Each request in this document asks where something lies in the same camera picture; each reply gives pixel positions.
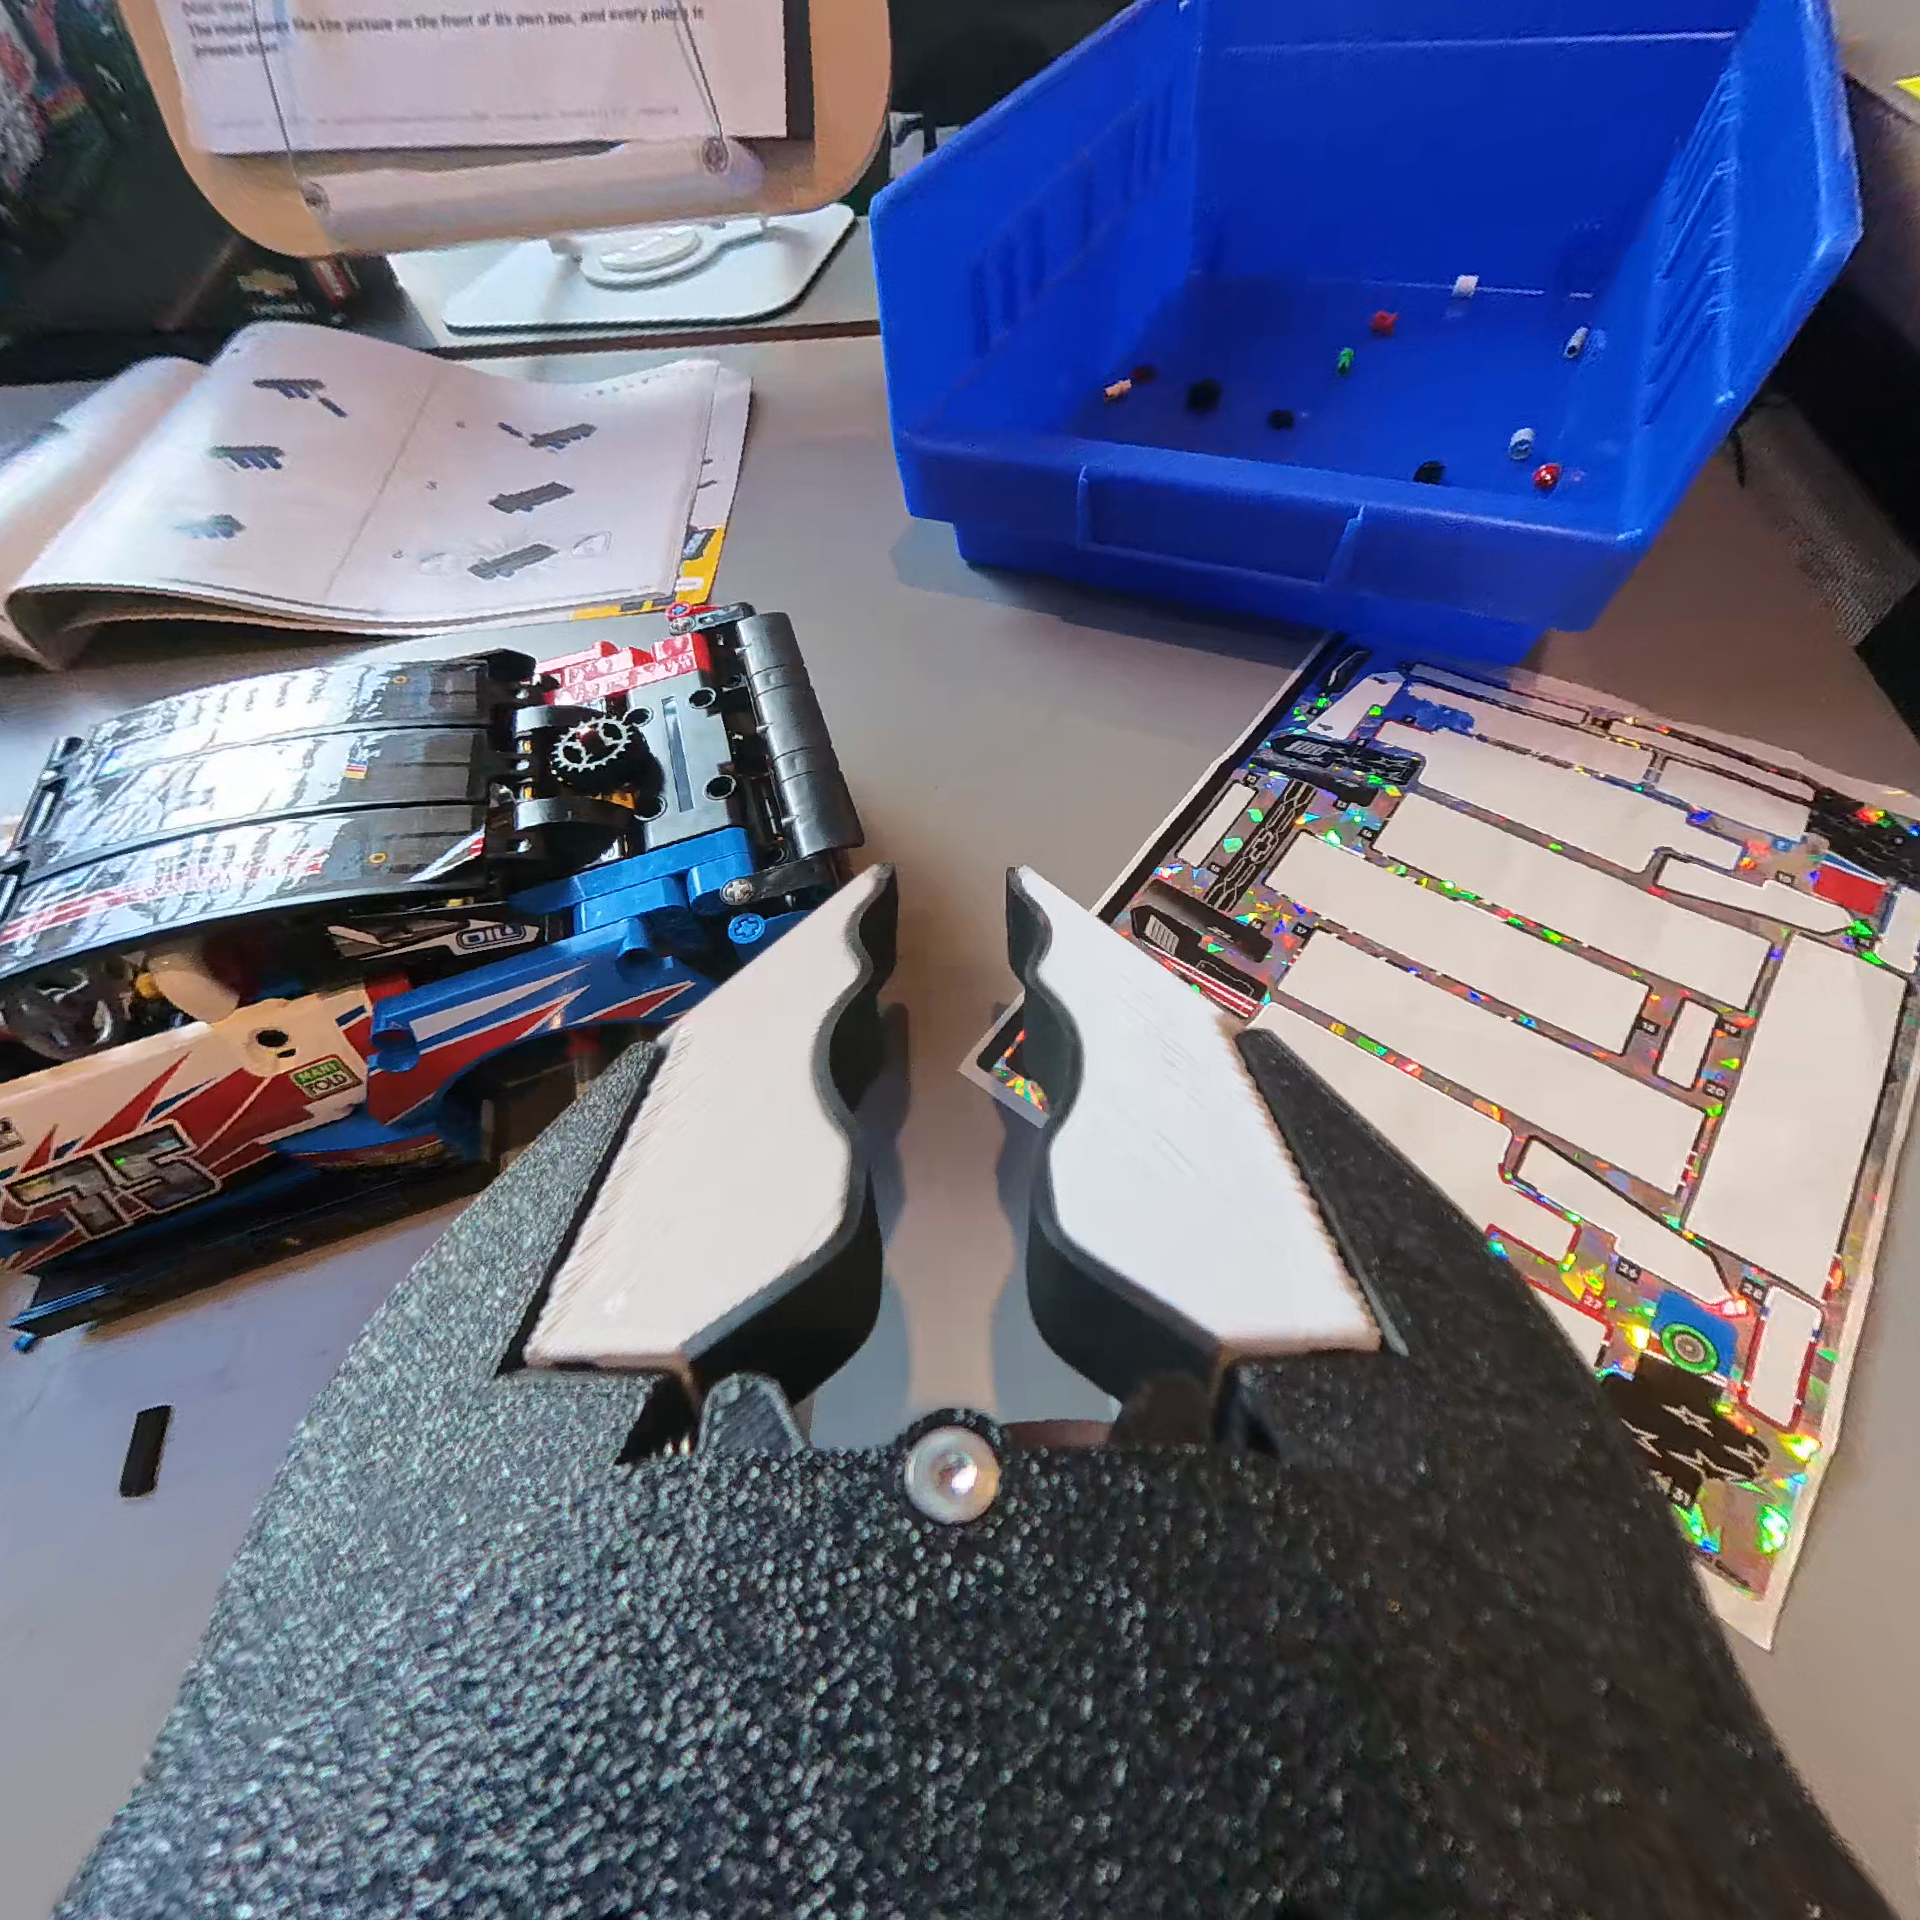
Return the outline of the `building instruction booklet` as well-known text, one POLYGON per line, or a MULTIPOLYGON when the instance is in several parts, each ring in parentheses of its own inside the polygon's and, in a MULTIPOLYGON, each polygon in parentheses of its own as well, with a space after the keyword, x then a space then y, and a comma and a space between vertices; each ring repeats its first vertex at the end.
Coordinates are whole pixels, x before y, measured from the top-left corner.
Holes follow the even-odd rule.
POLYGON ((751 415, 711 358, 495 375, 295 323, 150 358, 6 448, 5 659, 211 620, 412 638, 713 587, 751 415))

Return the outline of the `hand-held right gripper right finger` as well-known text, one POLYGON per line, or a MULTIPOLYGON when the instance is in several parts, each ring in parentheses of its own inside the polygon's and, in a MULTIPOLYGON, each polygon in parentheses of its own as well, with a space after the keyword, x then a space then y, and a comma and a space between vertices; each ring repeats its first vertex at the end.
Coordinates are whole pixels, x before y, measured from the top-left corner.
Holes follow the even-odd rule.
POLYGON ((1114 1401, 1377 1353, 1237 1022, 1026 867, 1005 874, 1005 943, 1047 1111, 1025 1246, 1047 1346, 1114 1401))

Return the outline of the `blue plastic bin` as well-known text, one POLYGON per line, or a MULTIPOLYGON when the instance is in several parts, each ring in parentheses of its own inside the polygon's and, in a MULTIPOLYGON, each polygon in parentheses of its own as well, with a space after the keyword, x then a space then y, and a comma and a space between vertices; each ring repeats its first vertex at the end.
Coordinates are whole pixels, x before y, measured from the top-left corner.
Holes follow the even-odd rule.
POLYGON ((903 500, 973 566, 1513 664, 1606 609, 1858 235, 1828 6, 1133 6, 875 199, 903 500), (1594 297, 1578 473, 1079 433, 1196 274, 1594 297))

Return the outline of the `black toy set box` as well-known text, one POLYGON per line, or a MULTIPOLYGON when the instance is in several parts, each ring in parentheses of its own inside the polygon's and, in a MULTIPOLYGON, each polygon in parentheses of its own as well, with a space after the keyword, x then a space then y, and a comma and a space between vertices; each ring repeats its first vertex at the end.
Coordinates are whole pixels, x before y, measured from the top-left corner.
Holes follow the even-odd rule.
POLYGON ((221 153, 190 73, 235 27, 241 104, 267 104, 251 6, 2 6, 5 384, 105 378, 159 353, 205 363, 237 330, 316 323, 436 350, 386 257, 313 239, 274 121, 221 153))

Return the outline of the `white stand base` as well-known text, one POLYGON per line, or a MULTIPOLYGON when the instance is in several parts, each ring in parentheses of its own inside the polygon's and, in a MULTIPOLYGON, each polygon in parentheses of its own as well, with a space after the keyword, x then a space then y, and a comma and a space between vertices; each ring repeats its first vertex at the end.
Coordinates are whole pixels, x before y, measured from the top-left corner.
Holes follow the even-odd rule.
POLYGON ((531 346, 805 337, 878 320, 869 226, 831 203, 803 215, 702 226, 683 258, 633 284, 586 274, 602 242, 479 242, 391 257, 391 273, 441 353, 475 358, 531 346))

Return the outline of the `holographic sticker sheet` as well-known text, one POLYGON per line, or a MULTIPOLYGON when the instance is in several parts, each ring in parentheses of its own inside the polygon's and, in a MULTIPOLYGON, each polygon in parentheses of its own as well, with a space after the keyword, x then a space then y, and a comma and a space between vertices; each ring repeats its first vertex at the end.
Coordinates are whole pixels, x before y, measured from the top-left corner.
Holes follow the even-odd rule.
POLYGON ((1915 799, 1332 640, 1089 908, 1506 1259, 1770 1648, 1915 1113, 1915 799))

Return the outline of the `grey desk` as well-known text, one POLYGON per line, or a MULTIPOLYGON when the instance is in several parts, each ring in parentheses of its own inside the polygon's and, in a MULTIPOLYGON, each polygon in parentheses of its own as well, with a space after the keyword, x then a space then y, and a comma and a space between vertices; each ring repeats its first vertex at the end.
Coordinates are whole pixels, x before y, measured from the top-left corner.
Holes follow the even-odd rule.
MULTIPOLYGON (((910 1412, 1093 1417, 1039 1344, 1015 1230, 1031 1136, 957 1068, 1012 998, 1007 867, 1082 903, 1281 691, 1305 640, 961 562, 903 505, 881 343, 758 337, 723 592, 789 612, 869 833, 898 867, 886 1000, 905 1057, 869 1116, 886 1292, 814 1431, 910 1412)), ((5 1915, 45 1915, 129 1798, 310 1401, 455 1218, 396 1220, 29 1353, 5 1344, 5 1915), (177 1415, 156 1494, 117 1496, 134 1415, 177 1415)), ((1807 1543, 1748 1688, 1833 1826, 1915 1915, 1915 1140, 1807 1543)))

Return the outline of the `toy brick race car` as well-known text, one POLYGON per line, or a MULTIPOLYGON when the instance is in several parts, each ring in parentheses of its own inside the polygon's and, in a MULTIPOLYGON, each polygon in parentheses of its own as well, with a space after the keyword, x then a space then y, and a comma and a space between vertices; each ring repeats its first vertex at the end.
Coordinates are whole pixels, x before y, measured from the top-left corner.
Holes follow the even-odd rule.
POLYGON ((786 616, 339 662, 122 712, 5 843, 2 1257, 21 1348, 492 1183, 847 880, 786 616))

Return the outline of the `wooden document stand board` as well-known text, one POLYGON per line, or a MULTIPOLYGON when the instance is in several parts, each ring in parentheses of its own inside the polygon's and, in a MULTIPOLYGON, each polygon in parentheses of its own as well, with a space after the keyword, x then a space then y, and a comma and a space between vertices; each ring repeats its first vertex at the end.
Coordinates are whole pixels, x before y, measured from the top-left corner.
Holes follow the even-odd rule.
POLYGON ((313 239, 287 254, 401 254, 498 239, 566 239, 659 222, 799 212, 837 202, 885 132, 890 7, 812 2, 809 127, 557 148, 285 153, 313 239))

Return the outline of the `scattered small brick pins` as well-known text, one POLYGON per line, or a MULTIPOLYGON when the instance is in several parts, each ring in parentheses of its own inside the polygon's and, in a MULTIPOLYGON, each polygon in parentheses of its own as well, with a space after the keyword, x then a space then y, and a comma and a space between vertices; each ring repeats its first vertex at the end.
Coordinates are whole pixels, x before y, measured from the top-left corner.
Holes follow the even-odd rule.
POLYGON ((1196 274, 1089 395, 1077 430, 1370 483, 1531 496, 1578 473, 1591 296, 1196 274))

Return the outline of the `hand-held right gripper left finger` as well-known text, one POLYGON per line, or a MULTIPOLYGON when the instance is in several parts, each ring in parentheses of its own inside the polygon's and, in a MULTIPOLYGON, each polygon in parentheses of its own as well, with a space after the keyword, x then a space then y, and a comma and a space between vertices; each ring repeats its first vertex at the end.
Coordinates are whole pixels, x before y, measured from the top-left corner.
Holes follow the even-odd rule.
POLYGON ((895 870, 847 880, 665 1035, 564 1230, 522 1362, 769 1377, 806 1401, 867 1343, 881 1224, 858 1107, 895 966, 895 870))

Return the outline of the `printed paper sheet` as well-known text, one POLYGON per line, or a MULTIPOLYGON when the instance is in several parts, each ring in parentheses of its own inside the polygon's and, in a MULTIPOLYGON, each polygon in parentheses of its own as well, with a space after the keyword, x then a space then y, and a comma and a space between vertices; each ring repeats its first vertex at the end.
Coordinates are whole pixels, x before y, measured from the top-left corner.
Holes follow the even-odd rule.
POLYGON ((428 153, 809 128, 809 7, 158 6, 207 153, 428 153))

